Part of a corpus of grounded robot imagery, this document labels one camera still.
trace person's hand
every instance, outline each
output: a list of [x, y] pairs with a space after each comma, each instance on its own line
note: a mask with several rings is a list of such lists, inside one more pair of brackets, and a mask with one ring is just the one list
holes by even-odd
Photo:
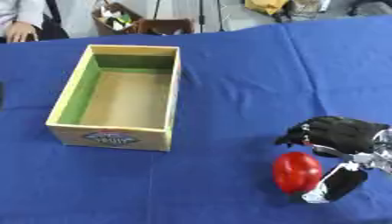
[[34, 26], [25, 22], [14, 22], [5, 31], [7, 43], [25, 42], [29, 35], [33, 36], [34, 41], [39, 40]]
[[373, 138], [389, 128], [340, 116], [319, 116], [301, 122], [287, 130], [275, 144], [325, 146], [344, 154], [373, 153]]

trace floor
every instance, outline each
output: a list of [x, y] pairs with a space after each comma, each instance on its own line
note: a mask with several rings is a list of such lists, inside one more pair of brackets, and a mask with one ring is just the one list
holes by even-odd
[[[121, 0], [120, 2], [146, 18], [152, 18], [157, 0]], [[240, 30], [256, 25], [274, 23], [271, 17], [243, 7], [243, 0], [220, 0], [223, 26], [226, 31]], [[332, 0], [327, 13], [318, 18], [343, 18], [347, 7], [353, 0]], [[58, 0], [63, 26], [73, 38], [97, 36], [91, 11], [101, 5], [103, 0]], [[158, 18], [190, 18], [199, 31], [199, 0], [161, 0]], [[217, 32], [219, 19], [216, 0], [204, 0], [206, 15], [205, 32]]]

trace black glove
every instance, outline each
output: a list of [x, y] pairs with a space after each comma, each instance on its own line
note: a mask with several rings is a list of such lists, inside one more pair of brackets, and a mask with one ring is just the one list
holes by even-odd
[[339, 200], [368, 179], [368, 174], [362, 170], [348, 170], [346, 167], [334, 167], [324, 175], [327, 177], [322, 183], [325, 190], [320, 187], [313, 189], [317, 198], [308, 192], [294, 192], [290, 201], [296, 203], [326, 203]]
[[389, 125], [363, 122], [340, 116], [319, 116], [287, 130], [275, 144], [316, 144], [334, 148], [345, 154], [373, 153], [373, 138]]

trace table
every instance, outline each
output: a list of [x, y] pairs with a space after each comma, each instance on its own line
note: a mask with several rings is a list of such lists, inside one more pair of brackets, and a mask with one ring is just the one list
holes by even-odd
[[[273, 145], [311, 116], [392, 123], [392, 17], [172, 37], [1, 45], [3, 223], [388, 223], [392, 181], [325, 205], [290, 204]], [[68, 147], [44, 125], [88, 44], [180, 46], [172, 152]], [[338, 163], [320, 158], [325, 170]]]

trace person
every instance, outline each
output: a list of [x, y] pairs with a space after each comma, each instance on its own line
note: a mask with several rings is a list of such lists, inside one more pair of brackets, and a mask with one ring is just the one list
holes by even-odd
[[0, 43], [68, 38], [67, 33], [44, 15], [45, 0], [1, 0]]

